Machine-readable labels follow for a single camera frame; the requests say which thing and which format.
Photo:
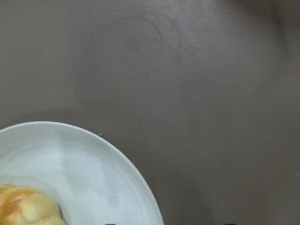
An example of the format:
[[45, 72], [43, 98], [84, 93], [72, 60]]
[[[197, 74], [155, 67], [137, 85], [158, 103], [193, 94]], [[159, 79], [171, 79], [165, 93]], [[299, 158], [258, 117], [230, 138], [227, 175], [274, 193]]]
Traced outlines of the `braided glazed donut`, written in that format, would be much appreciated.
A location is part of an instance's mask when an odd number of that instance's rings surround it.
[[58, 204], [30, 187], [1, 184], [2, 225], [64, 225]]

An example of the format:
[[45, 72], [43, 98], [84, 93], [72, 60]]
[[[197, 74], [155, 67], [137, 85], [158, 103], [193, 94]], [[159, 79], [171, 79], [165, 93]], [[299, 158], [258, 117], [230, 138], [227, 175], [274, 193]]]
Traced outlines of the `white round plate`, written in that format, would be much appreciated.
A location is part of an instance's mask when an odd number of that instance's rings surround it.
[[161, 225], [143, 176], [117, 148], [85, 129], [28, 122], [0, 132], [0, 181], [53, 198], [69, 225]]

